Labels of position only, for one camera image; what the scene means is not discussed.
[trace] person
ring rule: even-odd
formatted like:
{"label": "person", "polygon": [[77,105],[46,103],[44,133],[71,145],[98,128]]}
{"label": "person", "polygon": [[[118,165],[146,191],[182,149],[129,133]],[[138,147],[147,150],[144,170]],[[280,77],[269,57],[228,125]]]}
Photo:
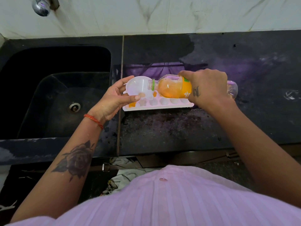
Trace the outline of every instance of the person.
{"label": "person", "polygon": [[169,165],[135,178],[119,193],[76,206],[102,124],[139,100],[122,95],[129,76],[88,112],[17,209],[12,225],[301,225],[301,165],[227,96],[225,72],[179,75],[192,84],[190,102],[227,133],[261,194],[198,167]]}

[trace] forearm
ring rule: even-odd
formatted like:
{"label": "forearm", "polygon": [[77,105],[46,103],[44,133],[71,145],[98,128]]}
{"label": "forearm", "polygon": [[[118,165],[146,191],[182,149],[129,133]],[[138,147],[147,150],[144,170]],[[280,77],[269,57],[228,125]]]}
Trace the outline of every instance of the forearm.
{"label": "forearm", "polygon": [[301,166],[229,101],[213,114],[261,191],[301,207]]}
{"label": "forearm", "polygon": [[97,123],[89,118],[82,120],[17,209],[12,222],[40,215],[57,218],[77,204],[100,132]]}

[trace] rose tattoo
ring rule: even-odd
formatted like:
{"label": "rose tattoo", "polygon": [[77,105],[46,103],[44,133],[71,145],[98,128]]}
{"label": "rose tattoo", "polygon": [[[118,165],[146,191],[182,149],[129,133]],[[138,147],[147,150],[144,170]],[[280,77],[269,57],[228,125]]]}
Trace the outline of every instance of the rose tattoo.
{"label": "rose tattoo", "polygon": [[51,172],[65,172],[68,170],[71,174],[69,182],[73,179],[73,176],[77,175],[78,178],[84,177],[92,160],[93,145],[94,144],[91,146],[89,140],[86,143],[76,146],[71,152],[62,154],[65,157]]}

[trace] person's left arm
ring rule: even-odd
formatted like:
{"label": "person's left arm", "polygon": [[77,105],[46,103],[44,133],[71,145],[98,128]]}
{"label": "person's left arm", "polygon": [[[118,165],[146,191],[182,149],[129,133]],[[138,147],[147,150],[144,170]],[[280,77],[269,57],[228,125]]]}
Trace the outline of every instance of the person's left arm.
{"label": "person's left arm", "polygon": [[[122,106],[140,99],[123,94],[129,76],[112,85],[88,112],[103,125]],[[100,126],[85,117],[53,163],[19,206],[11,222],[35,216],[58,218],[77,205],[101,132]]]}

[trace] white plastic funnel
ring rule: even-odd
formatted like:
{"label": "white plastic funnel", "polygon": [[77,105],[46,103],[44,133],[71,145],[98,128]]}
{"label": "white plastic funnel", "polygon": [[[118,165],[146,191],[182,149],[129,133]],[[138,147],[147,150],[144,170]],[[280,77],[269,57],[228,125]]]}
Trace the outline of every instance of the white plastic funnel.
{"label": "white plastic funnel", "polygon": [[152,80],[146,76],[137,76],[129,80],[126,84],[126,91],[131,95],[139,95],[140,98],[153,99],[153,91],[148,89],[148,81]]}

